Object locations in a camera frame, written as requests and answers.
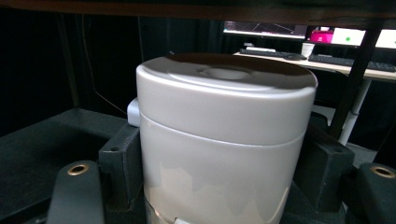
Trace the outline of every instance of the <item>white cup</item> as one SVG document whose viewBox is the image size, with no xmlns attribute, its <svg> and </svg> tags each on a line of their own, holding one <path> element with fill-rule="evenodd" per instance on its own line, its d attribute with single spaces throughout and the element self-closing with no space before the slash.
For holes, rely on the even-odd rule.
<svg viewBox="0 0 396 224">
<path fill-rule="evenodd" d="M 309 57 L 309 55 L 312 53 L 312 50 L 314 49 L 314 46 L 314 44 L 303 43 L 301 54 L 306 58 Z"/>
</svg>

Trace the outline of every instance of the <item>keyboard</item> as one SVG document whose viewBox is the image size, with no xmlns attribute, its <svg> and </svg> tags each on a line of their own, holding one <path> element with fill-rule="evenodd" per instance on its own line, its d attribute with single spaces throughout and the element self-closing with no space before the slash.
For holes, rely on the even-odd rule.
<svg viewBox="0 0 396 224">
<path fill-rule="evenodd" d="M 264 57 L 275 57 L 275 58 L 285 58 L 287 56 L 296 55 L 296 53 L 281 52 L 281 51 L 262 51 L 255 49 L 240 49 L 240 54 L 257 55 Z"/>
<path fill-rule="evenodd" d="M 308 61 L 315 63 L 329 63 L 336 65 L 343 65 L 348 67 L 351 67 L 354 62 L 354 60 L 352 59 L 336 58 L 336 57 L 323 56 L 323 55 L 311 55 L 309 56 Z M 395 67 L 389 63 L 369 62 L 367 68 L 377 71 L 384 71 L 384 72 L 392 72 L 392 73 L 396 72 Z"/>
</svg>

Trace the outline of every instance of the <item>white desk leg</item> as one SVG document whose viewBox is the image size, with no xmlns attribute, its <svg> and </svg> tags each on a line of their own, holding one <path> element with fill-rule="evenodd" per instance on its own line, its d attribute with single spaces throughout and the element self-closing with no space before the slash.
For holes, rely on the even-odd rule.
<svg viewBox="0 0 396 224">
<path fill-rule="evenodd" d="M 361 84 L 361 89 L 358 92 L 356 101 L 349 111 L 346 122 L 344 123 L 344 129 L 341 132 L 340 139 L 338 140 L 341 144 L 346 145 L 350 134 L 352 133 L 353 127 L 355 126 L 356 120 L 358 119 L 359 112 L 361 111 L 361 105 L 363 104 L 364 98 L 366 97 L 367 91 L 370 88 L 371 79 L 364 79 Z"/>
</svg>

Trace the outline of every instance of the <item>monitor screen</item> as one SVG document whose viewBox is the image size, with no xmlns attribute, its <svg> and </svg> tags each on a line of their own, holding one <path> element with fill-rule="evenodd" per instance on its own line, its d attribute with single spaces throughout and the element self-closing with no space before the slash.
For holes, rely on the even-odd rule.
<svg viewBox="0 0 396 224">
<path fill-rule="evenodd" d="M 365 31 L 344 28 L 318 27 L 308 37 L 314 43 L 343 46 L 360 46 Z M 376 45 L 377 48 L 396 49 L 396 30 L 382 30 Z"/>
<path fill-rule="evenodd" d="M 305 40 L 307 26 L 250 21 L 225 21 L 224 34 Z"/>
</svg>

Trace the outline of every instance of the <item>white cylindrical device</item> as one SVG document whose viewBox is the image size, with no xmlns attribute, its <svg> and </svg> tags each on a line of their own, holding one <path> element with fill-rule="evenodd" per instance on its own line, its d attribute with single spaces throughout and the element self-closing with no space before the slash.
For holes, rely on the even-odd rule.
<svg viewBox="0 0 396 224">
<path fill-rule="evenodd" d="M 278 223 L 316 78 L 290 63 L 203 53 L 136 73 L 149 222 Z"/>
</svg>

